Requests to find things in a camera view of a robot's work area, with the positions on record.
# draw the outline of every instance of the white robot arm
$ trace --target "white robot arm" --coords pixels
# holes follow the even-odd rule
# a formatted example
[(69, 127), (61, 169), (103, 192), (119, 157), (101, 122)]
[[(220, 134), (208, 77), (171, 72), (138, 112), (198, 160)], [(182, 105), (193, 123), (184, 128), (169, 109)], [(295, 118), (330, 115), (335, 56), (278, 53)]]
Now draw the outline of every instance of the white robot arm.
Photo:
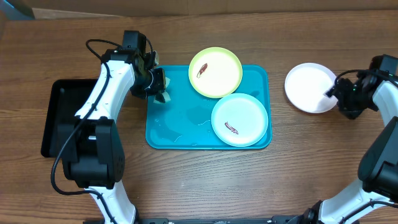
[[(373, 94), (373, 102), (379, 108), (384, 125), (398, 117), (398, 88), (389, 81), (382, 81)], [(363, 189), (363, 182), (355, 180), (347, 188), (331, 199), (325, 200), (320, 205), (319, 220), (324, 224), (339, 223), (344, 217), (355, 212), (370, 201), (390, 202), (390, 198), (375, 192), (366, 192)], [(369, 206), (345, 221), (351, 224), (373, 210), (385, 205), (376, 204)]]
[[(101, 117), (106, 117), (108, 119), (113, 119), (116, 123), (123, 99), (134, 84), (134, 69), (132, 64), (125, 63), (121, 60), (110, 60), (107, 64), (112, 78), (109, 79), (104, 95), (101, 97), (96, 107), (97, 110), (92, 112), (88, 119), (100, 119)], [(91, 104), (95, 99), (97, 99), (102, 87), (104, 86), (106, 76), (106, 68), (104, 64), (102, 64), (101, 74), (99, 75), (99, 79), (91, 92), (90, 97), (87, 99), (84, 106), (76, 112), (75, 116), (84, 117), (87, 114), (91, 108)], [(94, 140), (95, 136), (89, 136), (89, 138)], [(133, 224), (136, 220), (136, 208), (127, 197), (127, 193), (121, 180), (116, 182), (112, 189), (99, 186), (89, 186), (86, 190), (95, 190), (103, 195), (109, 211), (118, 224)], [(108, 217), (102, 201), (94, 194), (91, 194), (91, 196), (104, 215), (105, 223), (111, 223), (111, 219)]]

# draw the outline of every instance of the black tray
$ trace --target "black tray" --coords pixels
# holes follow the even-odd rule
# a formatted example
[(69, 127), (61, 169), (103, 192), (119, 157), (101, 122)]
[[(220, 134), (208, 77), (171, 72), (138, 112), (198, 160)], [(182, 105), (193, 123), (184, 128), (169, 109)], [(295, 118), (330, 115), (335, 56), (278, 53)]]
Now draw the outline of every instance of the black tray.
[(73, 118), (84, 105), (97, 79), (57, 80), (52, 85), (47, 119), (45, 120), (41, 153), (44, 157), (56, 157), (57, 125), (61, 119)]

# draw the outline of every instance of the white bowl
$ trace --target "white bowl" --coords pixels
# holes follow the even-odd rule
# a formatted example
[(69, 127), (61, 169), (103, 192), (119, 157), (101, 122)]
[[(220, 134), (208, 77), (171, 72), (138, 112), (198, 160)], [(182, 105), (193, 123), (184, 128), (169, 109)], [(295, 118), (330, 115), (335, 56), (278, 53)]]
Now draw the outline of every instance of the white bowl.
[(298, 109), (308, 113), (323, 113), (337, 104), (337, 99), (325, 96), (334, 85), (336, 75), (317, 63), (297, 65), (287, 74), (285, 92)]
[(211, 113), (211, 125), (226, 144), (246, 147), (257, 143), (265, 135), (268, 114), (255, 97), (233, 93), (217, 102)]

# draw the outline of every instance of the water droplet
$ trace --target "water droplet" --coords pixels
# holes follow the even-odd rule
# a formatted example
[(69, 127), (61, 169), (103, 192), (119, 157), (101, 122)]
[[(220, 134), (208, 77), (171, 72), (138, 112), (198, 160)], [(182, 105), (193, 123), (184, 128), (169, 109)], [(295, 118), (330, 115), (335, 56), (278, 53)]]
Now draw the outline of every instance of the water droplet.
[(182, 137), (182, 136), (177, 137), (177, 138), (174, 140), (174, 142), (176, 142), (180, 137)]
[(203, 125), (210, 121), (211, 110), (196, 106), (187, 110), (187, 118), (195, 125)]
[(207, 120), (205, 122), (203, 122), (202, 124), (198, 124), (198, 125), (204, 125), (205, 123), (209, 122), (210, 120)]

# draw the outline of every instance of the white plate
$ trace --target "white plate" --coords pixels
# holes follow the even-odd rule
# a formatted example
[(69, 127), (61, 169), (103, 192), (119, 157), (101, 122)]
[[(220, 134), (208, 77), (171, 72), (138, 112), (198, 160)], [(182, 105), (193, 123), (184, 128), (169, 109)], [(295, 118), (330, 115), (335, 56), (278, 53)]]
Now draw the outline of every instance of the white plate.
[(226, 144), (246, 147), (265, 135), (268, 114), (259, 100), (244, 93), (233, 93), (217, 102), (211, 113), (211, 125)]
[(233, 93), (242, 81), (242, 65), (237, 56), (221, 47), (197, 53), (189, 64), (189, 81), (203, 96), (221, 98)]
[(303, 63), (287, 74), (285, 92), (298, 109), (308, 113), (323, 113), (337, 104), (337, 99), (325, 96), (334, 85), (336, 75), (323, 65)]

